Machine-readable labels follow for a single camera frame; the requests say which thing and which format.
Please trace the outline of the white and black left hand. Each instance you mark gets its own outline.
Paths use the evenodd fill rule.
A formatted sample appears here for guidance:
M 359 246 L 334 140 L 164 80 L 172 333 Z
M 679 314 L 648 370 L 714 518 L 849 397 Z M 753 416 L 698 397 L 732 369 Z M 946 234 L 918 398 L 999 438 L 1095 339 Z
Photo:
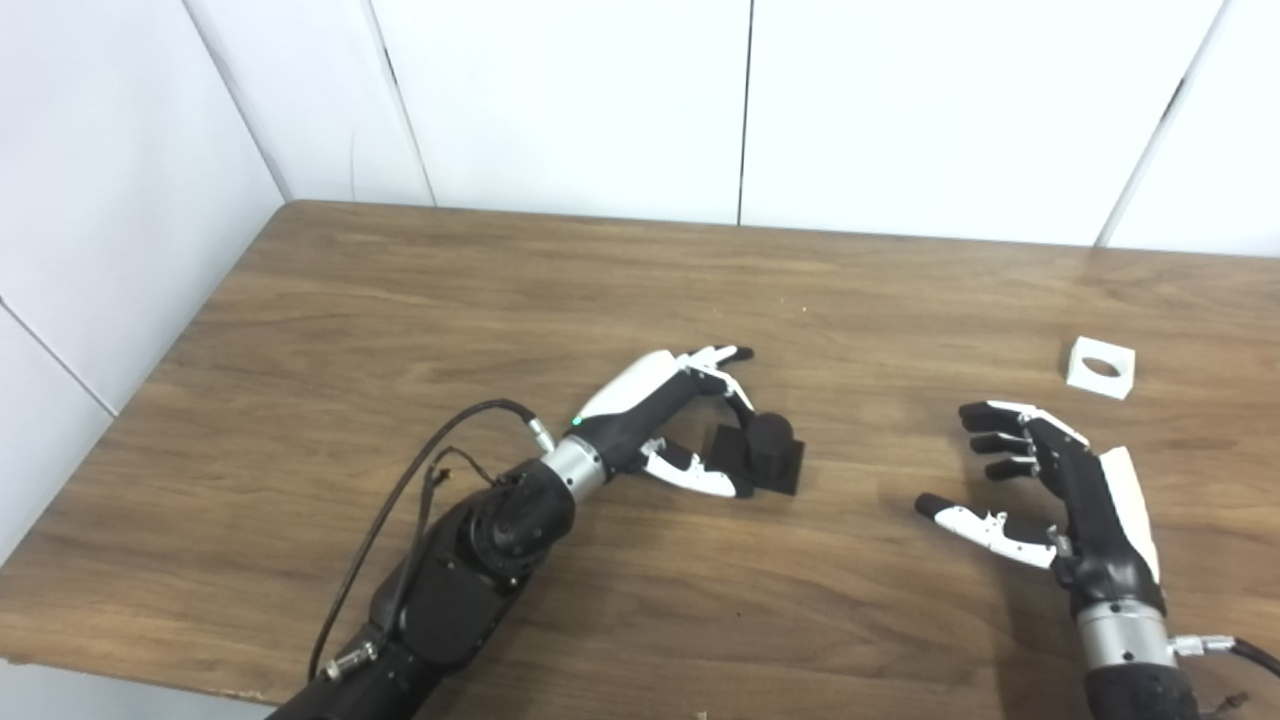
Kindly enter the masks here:
M 750 498 L 750 480 L 709 468 L 698 454 L 658 432 L 698 397 L 722 398 L 740 425 L 748 425 L 756 411 L 724 365 L 753 356 L 753 348 L 736 345 L 645 354 L 585 402 L 567 434 L 589 446 L 605 480 L 620 473 L 643 471 L 698 493 Z

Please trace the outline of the white and black right hand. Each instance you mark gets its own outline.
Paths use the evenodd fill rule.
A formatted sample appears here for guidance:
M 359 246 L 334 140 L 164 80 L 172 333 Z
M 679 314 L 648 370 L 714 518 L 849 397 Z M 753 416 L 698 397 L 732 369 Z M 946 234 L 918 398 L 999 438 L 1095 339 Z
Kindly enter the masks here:
M 988 479 L 1036 478 L 1062 503 L 1066 523 L 1019 520 L 932 493 L 916 497 L 916 512 L 991 553 L 1050 571 L 1073 614 L 1121 602 L 1167 612 L 1146 497 L 1124 447 L 1097 454 L 1029 404 L 965 404 L 957 415 L 973 452 L 1001 457 L 986 465 Z

